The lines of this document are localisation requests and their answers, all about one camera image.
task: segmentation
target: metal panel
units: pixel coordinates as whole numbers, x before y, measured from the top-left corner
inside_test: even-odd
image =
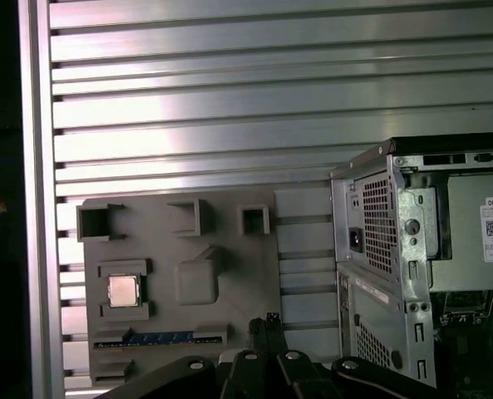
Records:
[[[296,12],[326,12],[359,7],[400,7],[438,4],[443,0],[353,0],[333,3],[329,0],[211,0],[199,7],[196,0],[178,3],[162,0],[158,7],[148,7],[146,0],[105,0],[101,2],[60,2],[51,5],[51,25],[62,27],[99,27],[126,23],[182,21],[217,17],[242,17]]]
[[[335,270],[333,258],[290,259],[279,262],[279,272],[283,273],[311,273],[332,272]]]
[[[278,227],[280,253],[330,250],[333,250],[331,223],[289,224]]]
[[[87,313],[85,306],[62,308],[63,335],[87,334]]]
[[[63,367],[66,370],[89,370],[87,341],[63,343]]]
[[[52,60],[67,62],[182,52],[493,34],[493,9],[235,22],[52,37]]]
[[[222,88],[56,102],[57,129],[356,109],[493,101],[493,75],[385,76],[375,81],[327,81],[285,86]]]
[[[431,291],[493,289],[493,262],[485,263],[481,206],[493,197],[493,175],[451,177],[448,182],[452,260],[432,264]]]
[[[38,197],[27,197],[37,204],[27,215],[32,309],[42,309],[32,350],[45,359],[34,363],[37,398],[62,395],[62,331],[85,334],[73,238],[84,199],[257,184],[319,192],[328,170],[392,135],[493,131],[493,2],[19,1],[27,184]],[[315,219],[330,225],[329,212],[311,192],[280,200],[280,221],[300,223],[279,226],[281,279],[313,290],[283,296],[286,326],[319,340],[336,327],[336,300],[314,290],[334,285],[307,282],[333,271],[333,228]],[[62,323],[60,298],[80,305],[63,308]],[[305,305],[319,307],[314,317]],[[78,354],[68,366],[85,366]],[[69,380],[82,376],[65,380],[68,397],[98,395]]]
[[[329,188],[276,191],[279,218],[331,214]]]
[[[422,129],[422,126],[433,126],[433,129]],[[467,131],[493,131],[493,106],[430,108],[414,113],[407,110],[367,111],[330,118],[89,131],[56,136],[55,151],[57,162],[96,162],[161,155],[371,144],[393,135]],[[205,139],[196,140],[199,136]]]

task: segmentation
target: gray motherboard model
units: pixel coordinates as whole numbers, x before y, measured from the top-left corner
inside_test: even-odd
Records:
[[[393,138],[331,179],[342,355],[493,398],[493,133]]]
[[[88,199],[84,245],[90,374],[117,385],[180,357],[244,348],[281,313],[269,189]]]

